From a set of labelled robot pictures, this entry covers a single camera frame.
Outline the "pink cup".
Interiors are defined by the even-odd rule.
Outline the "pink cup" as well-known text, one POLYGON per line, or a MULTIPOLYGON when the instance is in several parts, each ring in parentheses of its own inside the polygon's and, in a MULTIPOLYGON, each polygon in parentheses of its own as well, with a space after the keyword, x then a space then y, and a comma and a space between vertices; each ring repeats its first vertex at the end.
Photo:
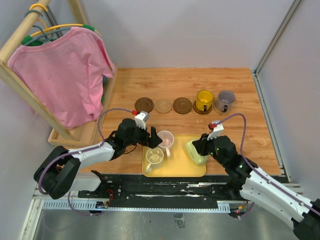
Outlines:
POLYGON ((171 149, 172 149, 172 147, 174 145, 174 141, 175 141, 174 135, 170 131, 167 131, 167 130, 160 131, 157 135, 162 140, 162 142, 158 145, 158 147, 164 151, 164 153, 166 154, 166 156, 168 158, 170 158, 171 157, 171 149))

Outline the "white cup green handle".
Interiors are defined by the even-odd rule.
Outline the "white cup green handle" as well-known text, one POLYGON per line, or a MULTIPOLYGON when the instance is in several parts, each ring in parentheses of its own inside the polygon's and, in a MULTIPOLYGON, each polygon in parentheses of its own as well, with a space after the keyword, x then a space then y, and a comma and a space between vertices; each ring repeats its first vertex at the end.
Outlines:
POLYGON ((191 160, 198 166, 200 165, 204 165, 207 163, 208 161, 208 156, 202 156, 199 155, 196 147, 193 145, 193 141, 189 141, 186 145, 185 145, 186 151, 189 154, 191 160))

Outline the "yellow plastic tray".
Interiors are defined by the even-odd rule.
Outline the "yellow plastic tray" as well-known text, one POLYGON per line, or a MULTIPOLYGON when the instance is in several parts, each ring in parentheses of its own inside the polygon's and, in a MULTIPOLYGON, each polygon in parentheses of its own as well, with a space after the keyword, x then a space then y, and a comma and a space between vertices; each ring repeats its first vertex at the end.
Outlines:
POLYGON ((150 173, 146 172, 148 165, 146 153, 150 148, 143 147, 142 173, 150 178, 196 178, 204 176, 207 172, 206 164, 195 164, 185 147, 189 141, 198 140, 200 136, 196 134, 175 134, 174 138, 173 148, 170 150, 171 156, 167 158, 167 156, 164 155, 163 166, 159 169, 151 170, 150 173))

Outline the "woven rattan coaster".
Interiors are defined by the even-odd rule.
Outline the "woven rattan coaster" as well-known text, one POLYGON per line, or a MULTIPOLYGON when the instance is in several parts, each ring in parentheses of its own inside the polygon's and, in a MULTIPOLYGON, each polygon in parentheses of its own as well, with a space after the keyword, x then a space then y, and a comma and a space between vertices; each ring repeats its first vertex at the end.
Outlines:
POLYGON ((154 108, 158 113, 165 114, 172 109, 172 103, 168 99, 159 99, 155 102, 154 108))
POLYGON ((232 112, 232 109, 226 104, 223 104, 223 105, 215 104, 213 108, 215 112, 218 113, 219 115, 228 115, 232 112))

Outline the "large brown wooden coaster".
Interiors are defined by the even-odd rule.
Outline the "large brown wooden coaster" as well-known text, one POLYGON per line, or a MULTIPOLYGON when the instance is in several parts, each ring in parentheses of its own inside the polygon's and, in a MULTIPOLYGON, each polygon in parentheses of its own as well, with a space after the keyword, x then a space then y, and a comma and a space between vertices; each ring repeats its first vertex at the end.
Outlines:
POLYGON ((148 97, 139 98, 134 104, 137 112, 150 113, 154 109, 154 102, 148 97))

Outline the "yellow translucent cup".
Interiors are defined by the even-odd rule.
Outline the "yellow translucent cup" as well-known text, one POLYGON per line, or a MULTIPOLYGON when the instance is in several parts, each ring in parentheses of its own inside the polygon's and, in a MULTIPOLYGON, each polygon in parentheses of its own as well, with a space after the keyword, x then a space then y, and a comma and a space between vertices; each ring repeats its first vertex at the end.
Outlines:
POLYGON ((201 90, 196 95, 196 106, 198 109, 203 110, 204 104, 208 105, 208 108, 211 104, 213 104, 214 95, 209 90, 201 90))

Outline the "purple translucent cup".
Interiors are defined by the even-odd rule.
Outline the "purple translucent cup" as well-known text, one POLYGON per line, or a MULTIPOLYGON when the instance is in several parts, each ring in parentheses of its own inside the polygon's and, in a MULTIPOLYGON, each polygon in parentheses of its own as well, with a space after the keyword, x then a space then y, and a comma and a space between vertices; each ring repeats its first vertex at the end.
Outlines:
POLYGON ((236 100, 235 94, 230 90, 222 90, 217 97, 217 101, 215 102, 216 105, 228 105, 232 108, 233 103, 236 100))

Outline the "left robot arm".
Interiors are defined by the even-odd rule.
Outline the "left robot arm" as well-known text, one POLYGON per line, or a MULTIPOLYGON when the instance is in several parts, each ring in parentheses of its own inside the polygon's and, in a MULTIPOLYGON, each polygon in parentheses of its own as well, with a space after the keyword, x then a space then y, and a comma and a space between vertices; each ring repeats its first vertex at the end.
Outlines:
POLYGON ((79 149, 55 147, 35 171, 33 178, 39 191, 56 200, 68 192, 89 191, 96 198, 107 193, 107 185, 97 171, 82 173, 79 170, 99 162, 119 158, 128 146, 141 145, 156 148, 162 139, 155 127, 151 132, 138 127, 133 119, 125 118, 108 138, 101 143, 79 149))

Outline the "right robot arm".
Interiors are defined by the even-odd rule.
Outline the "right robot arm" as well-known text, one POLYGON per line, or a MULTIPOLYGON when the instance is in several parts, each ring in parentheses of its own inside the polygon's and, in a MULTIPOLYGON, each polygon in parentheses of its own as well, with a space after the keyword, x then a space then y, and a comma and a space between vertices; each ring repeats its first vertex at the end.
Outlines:
POLYGON ((241 197, 277 216, 300 240, 320 238, 320 201, 302 196, 270 177, 261 167, 237 152, 227 136, 208 139, 203 134, 191 145, 199 156, 211 156, 229 175, 226 188, 232 200, 241 197))

